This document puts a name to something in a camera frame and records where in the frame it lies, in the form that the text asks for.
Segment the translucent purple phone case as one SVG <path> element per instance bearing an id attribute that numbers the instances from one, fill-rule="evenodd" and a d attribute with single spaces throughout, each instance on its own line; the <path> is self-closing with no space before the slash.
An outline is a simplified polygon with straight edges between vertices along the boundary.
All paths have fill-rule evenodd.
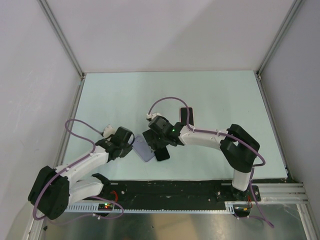
<path id="1" fill-rule="evenodd" d="M 133 150 L 135 153 L 144 161 L 145 163 L 149 162 L 151 159 L 155 157 L 154 152 L 151 150 L 149 145 L 147 144 L 145 138 L 142 135 L 137 135 L 134 138 L 133 142 Z"/>

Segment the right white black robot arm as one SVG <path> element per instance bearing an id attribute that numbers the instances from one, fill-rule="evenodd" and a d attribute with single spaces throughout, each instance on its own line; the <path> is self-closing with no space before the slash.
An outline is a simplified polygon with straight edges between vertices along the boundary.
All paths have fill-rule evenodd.
<path id="1" fill-rule="evenodd" d="M 157 161 L 170 158 L 167 146 L 201 146 L 219 150 L 233 168 L 232 197 L 238 201 L 249 195 L 249 183 L 260 144 L 241 126 L 232 124 L 225 130 L 200 130 L 177 122 L 172 125 L 164 116 L 154 113 L 146 117 L 149 129 L 142 133 Z"/>

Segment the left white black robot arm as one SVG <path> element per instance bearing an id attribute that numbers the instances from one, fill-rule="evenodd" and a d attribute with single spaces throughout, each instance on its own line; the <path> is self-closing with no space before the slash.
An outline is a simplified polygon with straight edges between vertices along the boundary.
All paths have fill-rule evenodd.
<path id="1" fill-rule="evenodd" d="M 102 174 L 84 177 L 99 166 L 124 158 L 133 148 L 135 135 L 122 126 L 107 126 L 102 136 L 80 159 L 55 168 L 45 166 L 39 171 L 27 198 L 34 211 L 55 220 L 73 203 L 92 196 L 101 200 L 110 196 L 110 181 Z"/>

